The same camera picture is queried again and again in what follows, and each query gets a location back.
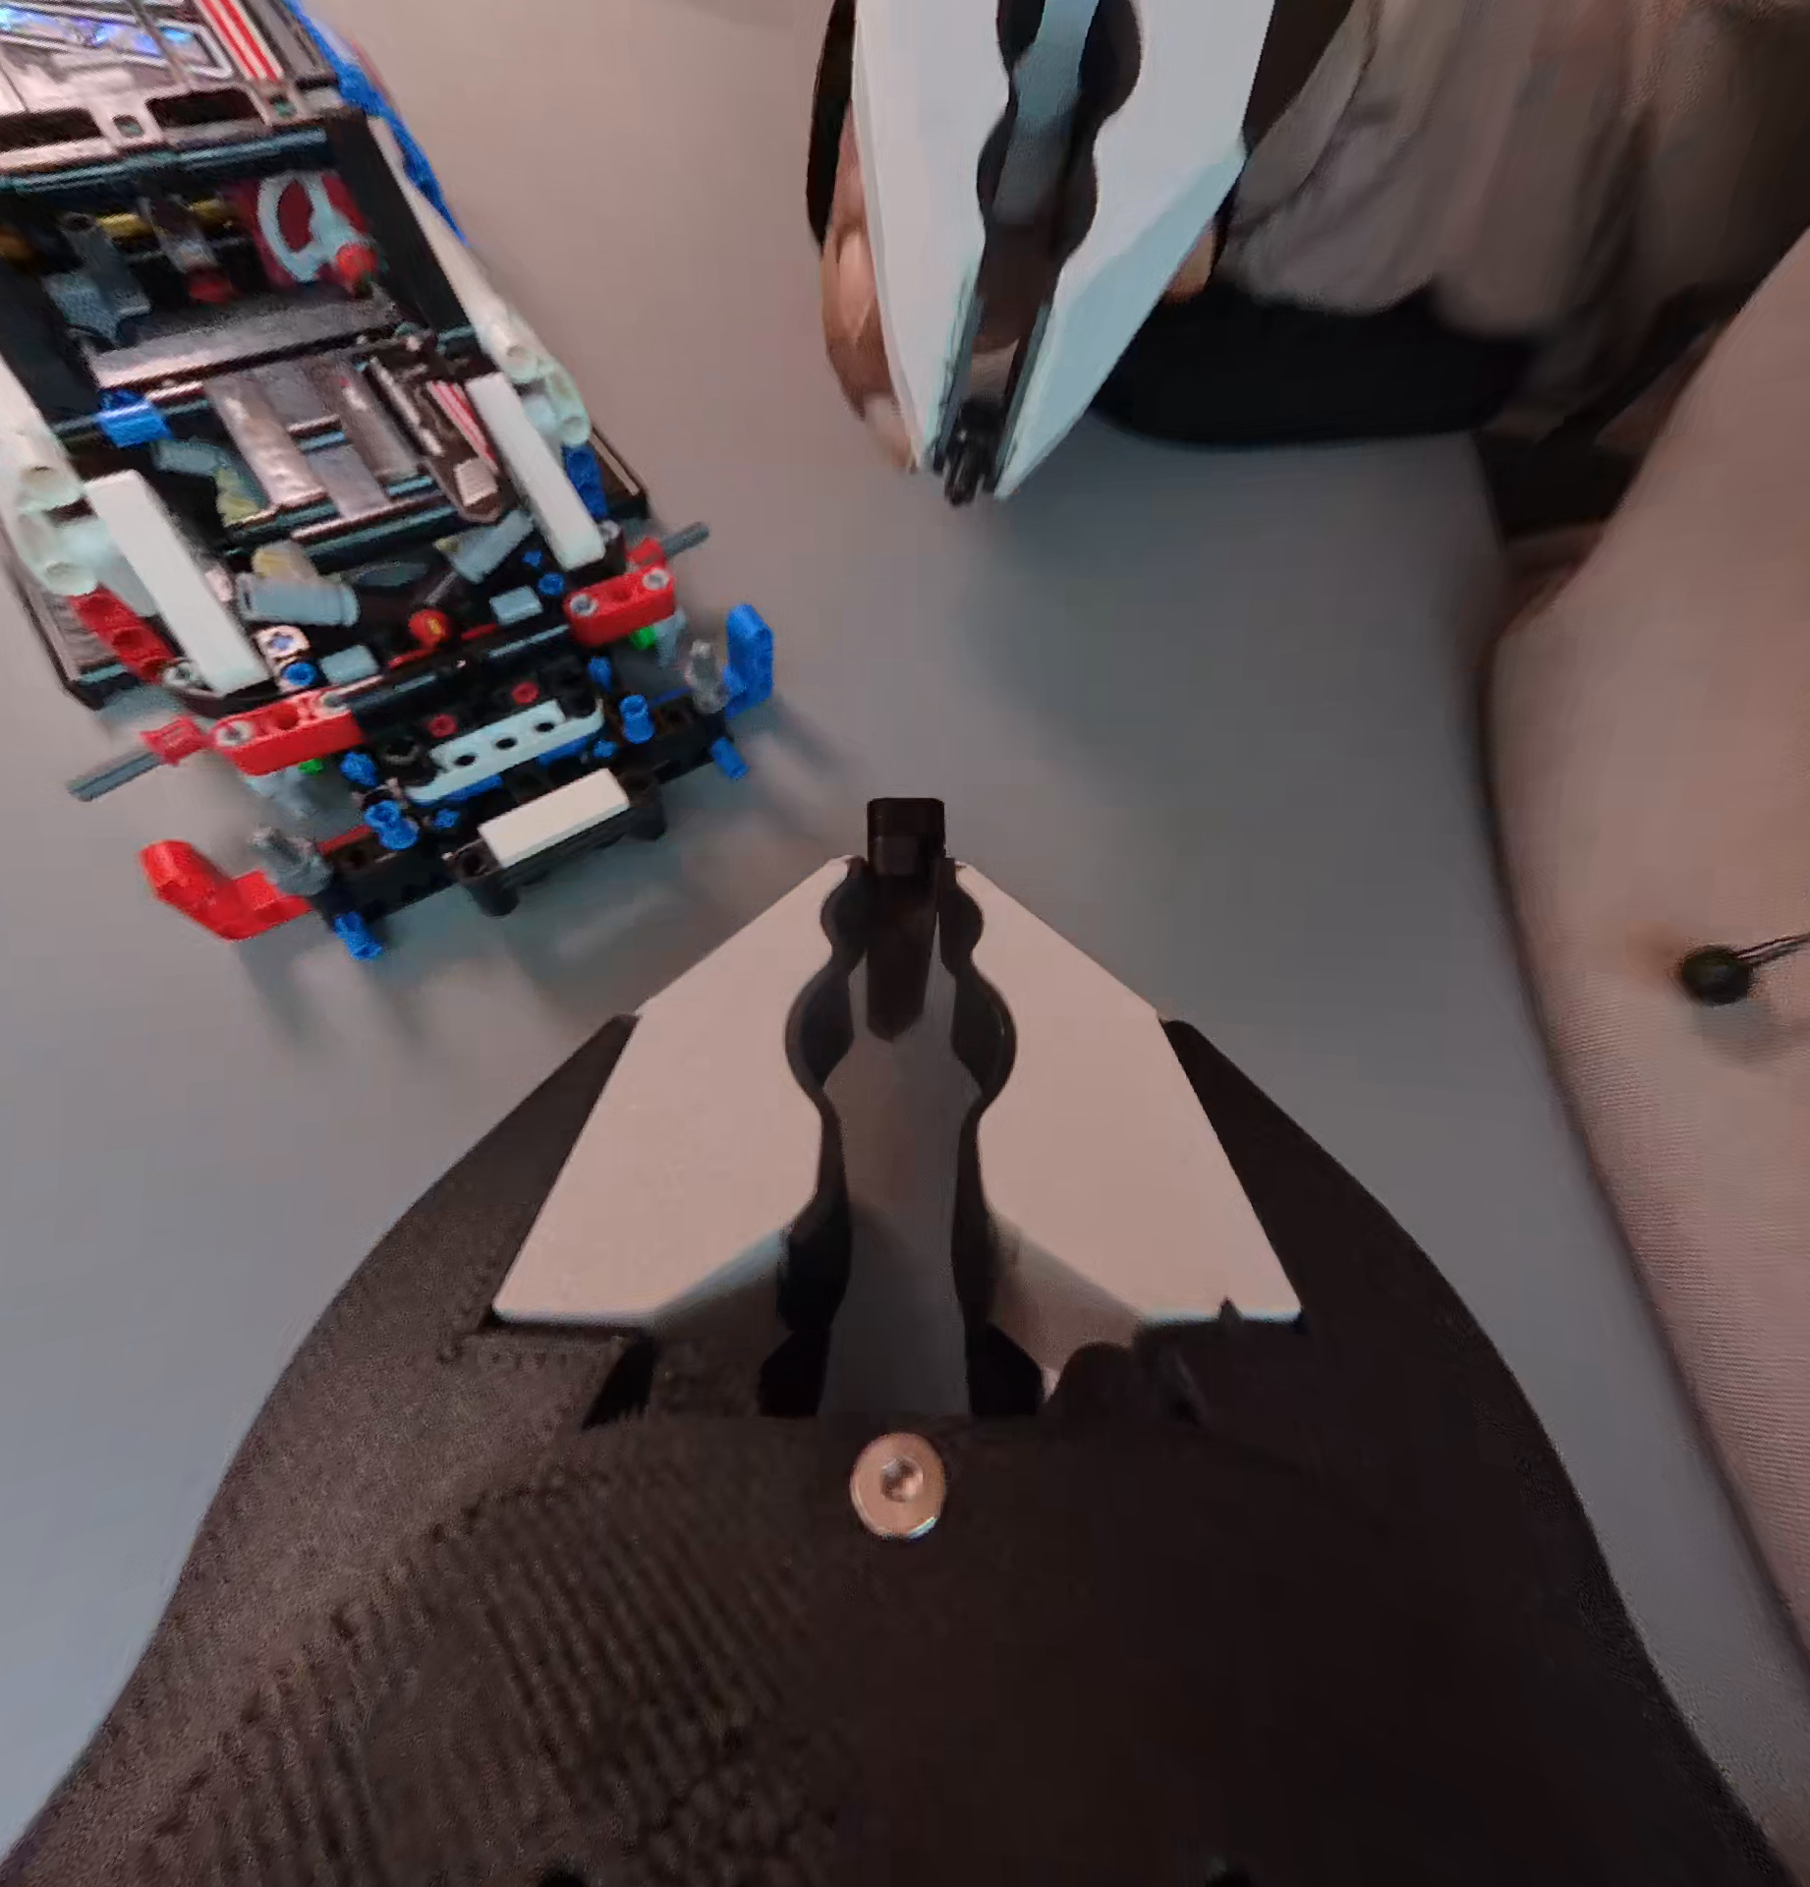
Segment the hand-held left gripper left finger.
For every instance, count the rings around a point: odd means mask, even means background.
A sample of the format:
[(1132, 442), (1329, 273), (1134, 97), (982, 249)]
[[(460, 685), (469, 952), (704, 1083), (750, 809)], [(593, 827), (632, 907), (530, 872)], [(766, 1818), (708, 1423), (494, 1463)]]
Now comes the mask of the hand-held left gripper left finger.
[(650, 996), (493, 1300), (510, 1326), (639, 1332), (818, 1408), (852, 1268), (845, 1125), (868, 866), (827, 861)]

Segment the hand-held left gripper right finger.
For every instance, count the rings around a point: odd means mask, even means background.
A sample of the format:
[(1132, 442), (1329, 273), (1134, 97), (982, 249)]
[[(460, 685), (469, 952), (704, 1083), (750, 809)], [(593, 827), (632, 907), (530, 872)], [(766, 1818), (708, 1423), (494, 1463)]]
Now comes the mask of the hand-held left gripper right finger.
[(978, 1417), (1070, 1362), (1300, 1302), (1158, 1008), (968, 863), (940, 878), (949, 1045), (975, 1087), (949, 1268)]

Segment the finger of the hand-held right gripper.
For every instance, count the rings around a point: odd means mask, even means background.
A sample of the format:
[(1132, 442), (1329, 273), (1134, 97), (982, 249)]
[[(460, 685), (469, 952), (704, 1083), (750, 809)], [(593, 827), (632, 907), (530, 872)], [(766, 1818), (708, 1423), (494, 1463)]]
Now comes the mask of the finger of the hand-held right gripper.
[(1016, 493), (1199, 249), (1248, 154), (1273, 1), (1047, 4), (1012, 70), (993, 224), (1036, 231), (1036, 309), (996, 442)]
[(1023, 4), (864, 1), (851, 122), (892, 400), (952, 503), (1012, 491), (1023, 252), (993, 215)]

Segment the black toy link rod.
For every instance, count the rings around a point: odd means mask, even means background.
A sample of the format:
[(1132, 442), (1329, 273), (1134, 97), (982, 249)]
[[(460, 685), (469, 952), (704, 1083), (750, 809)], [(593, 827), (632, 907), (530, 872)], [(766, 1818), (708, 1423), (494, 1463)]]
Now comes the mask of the black toy link rod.
[(868, 806), (869, 928), (865, 1000), (871, 1034), (890, 1045), (918, 1026), (932, 970), (947, 860), (938, 799), (890, 796)]

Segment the toy brick race car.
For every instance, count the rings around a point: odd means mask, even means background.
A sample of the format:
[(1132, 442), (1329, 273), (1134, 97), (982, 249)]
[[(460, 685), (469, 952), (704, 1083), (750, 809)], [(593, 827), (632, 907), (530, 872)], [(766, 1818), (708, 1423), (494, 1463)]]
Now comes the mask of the toy brick race car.
[(774, 639), (691, 625), (664, 530), (363, 52), (303, 4), (0, 1), (0, 556), (62, 683), (176, 715), (79, 800), (211, 758), (255, 861), (142, 851), (233, 945), (358, 961), (747, 772)]

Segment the person's right forearm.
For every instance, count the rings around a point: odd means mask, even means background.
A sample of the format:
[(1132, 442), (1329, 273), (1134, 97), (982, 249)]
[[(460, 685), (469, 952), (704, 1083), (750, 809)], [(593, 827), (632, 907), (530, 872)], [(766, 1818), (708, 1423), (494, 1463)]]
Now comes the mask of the person's right forearm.
[(1810, 4), (1347, 4), (1253, 139), (1221, 276), (1457, 327), (1642, 327), (1810, 224)]

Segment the grey desk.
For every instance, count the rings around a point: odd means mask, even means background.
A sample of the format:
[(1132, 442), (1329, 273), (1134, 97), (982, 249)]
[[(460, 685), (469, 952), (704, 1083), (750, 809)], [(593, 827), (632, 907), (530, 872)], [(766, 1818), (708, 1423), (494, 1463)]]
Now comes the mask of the grey desk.
[(115, 1700), (231, 1455), (374, 1242), (614, 1010), (935, 794), (956, 853), (1188, 1020), (1459, 1287), (1646, 1645), (1810, 1879), (1810, 1687), (1553, 1091), (1483, 821), (1498, 549), (1459, 440), (1207, 457), (1082, 427), (1003, 508), (899, 477), (824, 364), (824, 4), (326, 4), (704, 604), (773, 622), (752, 772), (518, 913), (231, 948), (135, 855), (237, 861), (0, 565), (0, 1858)]

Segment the person's right hand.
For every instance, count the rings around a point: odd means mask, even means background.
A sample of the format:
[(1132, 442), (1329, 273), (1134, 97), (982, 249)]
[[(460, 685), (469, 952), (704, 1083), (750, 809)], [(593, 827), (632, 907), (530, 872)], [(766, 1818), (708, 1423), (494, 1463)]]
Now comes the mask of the person's right hand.
[(841, 132), (826, 219), (820, 316), (827, 364), (845, 393), (848, 413), (861, 421), (880, 460), (892, 469), (914, 473), (918, 451), (892, 391), (869, 246), (861, 152), (851, 119)]

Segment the person's beige hoodie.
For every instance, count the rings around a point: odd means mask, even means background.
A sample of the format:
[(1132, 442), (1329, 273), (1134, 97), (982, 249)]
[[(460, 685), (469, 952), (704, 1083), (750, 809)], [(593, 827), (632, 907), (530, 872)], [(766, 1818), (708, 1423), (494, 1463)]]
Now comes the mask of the person's beige hoodie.
[(1491, 683), (1501, 853), (1555, 1071), (1810, 1660), (1810, 230)]

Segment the black hoodie drawstring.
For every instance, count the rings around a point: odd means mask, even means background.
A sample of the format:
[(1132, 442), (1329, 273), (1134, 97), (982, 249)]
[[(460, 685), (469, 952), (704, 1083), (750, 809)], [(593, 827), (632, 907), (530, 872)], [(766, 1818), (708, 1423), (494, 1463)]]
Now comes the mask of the black hoodie drawstring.
[(1810, 949), (1810, 928), (1750, 945), (1702, 943), (1678, 961), (1676, 979), (1683, 996), (1698, 1007), (1734, 1007), (1753, 996), (1760, 977), (1770, 966), (1806, 949)]

